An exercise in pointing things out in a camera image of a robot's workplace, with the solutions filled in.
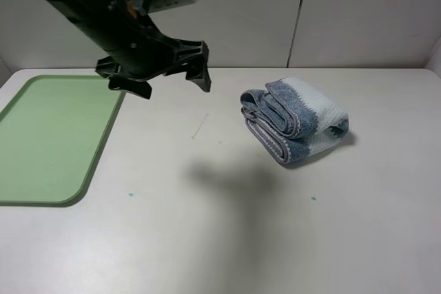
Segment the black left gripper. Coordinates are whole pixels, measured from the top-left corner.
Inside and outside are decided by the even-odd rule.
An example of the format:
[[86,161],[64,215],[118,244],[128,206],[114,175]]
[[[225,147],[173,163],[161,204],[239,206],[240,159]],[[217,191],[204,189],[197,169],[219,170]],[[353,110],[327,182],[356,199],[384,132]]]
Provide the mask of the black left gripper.
[[108,78],[110,90],[150,99],[146,81],[184,72],[187,81],[211,91],[205,42],[164,35],[149,14],[140,15],[127,0],[46,1],[107,54],[96,72]]

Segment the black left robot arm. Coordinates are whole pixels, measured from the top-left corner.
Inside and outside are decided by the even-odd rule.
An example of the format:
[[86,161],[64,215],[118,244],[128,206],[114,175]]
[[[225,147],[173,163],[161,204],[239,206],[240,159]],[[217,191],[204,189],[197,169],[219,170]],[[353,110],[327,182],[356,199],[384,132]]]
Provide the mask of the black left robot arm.
[[109,81],[110,90],[149,99],[149,80],[181,72],[204,92],[211,90],[207,44],[168,37],[150,18],[194,0],[46,1],[107,54],[95,71]]

